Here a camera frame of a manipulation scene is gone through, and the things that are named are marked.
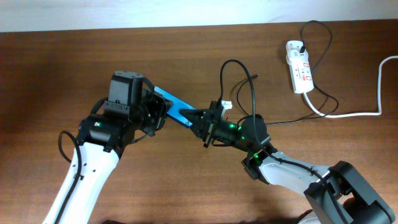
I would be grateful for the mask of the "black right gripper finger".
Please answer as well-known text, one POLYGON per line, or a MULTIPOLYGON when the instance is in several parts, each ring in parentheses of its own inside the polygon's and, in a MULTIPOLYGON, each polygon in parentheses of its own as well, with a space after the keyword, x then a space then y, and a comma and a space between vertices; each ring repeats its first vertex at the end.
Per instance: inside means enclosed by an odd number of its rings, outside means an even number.
POLYGON ((204 136, 205 136, 203 125, 195 125, 195 124, 193 124, 193 125, 190 126, 190 130, 199 139, 203 139, 204 136))
POLYGON ((189 122, 197 122, 204 115, 205 110, 180 109, 179 113, 189 122))

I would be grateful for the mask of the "blue Samsung Galaxy smartphone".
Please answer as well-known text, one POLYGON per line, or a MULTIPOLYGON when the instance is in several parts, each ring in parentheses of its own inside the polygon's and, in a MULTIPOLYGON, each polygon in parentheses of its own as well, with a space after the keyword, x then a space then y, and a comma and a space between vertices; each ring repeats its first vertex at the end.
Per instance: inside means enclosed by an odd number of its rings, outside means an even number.
POLYGON ((154 90, 156 93, 161 94, 164 98, 170 100, 173 103, 173 105, 167 112, 168 117, 172 118, 174 121, 178 122, 182 126, 190 128, 192 123, 186 117, 180 114, 180 110, 195 110, 195 108, 158 86, 155 86, 154 90))

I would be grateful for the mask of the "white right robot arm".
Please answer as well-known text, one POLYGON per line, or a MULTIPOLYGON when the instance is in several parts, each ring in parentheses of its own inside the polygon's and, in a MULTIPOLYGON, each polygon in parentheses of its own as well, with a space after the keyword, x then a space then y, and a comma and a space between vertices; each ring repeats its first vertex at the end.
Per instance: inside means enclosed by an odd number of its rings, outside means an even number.
POLYGON ((216 102, 202 110, 181 109, 191 130, 208 147, 215 141, 246 152, 242 164, 249 176, 303 195, 312 210, 301 223, 394 223, 392 208, 348 162, 320 166, 292 159, 271 144, 259 114, 237 123, 224 119, 216 102))

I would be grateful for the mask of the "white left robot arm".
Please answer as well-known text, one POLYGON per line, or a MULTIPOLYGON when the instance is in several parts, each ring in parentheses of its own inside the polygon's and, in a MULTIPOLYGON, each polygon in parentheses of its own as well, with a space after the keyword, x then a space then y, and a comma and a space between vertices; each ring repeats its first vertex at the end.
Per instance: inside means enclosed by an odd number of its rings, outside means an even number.
POLYGON ((138 142, 135 132, 153 136, 176 104, 159 87, 111 91, 100 100, 70 138, 70 167, 44 223, 87 223, 125 148, 138 142))

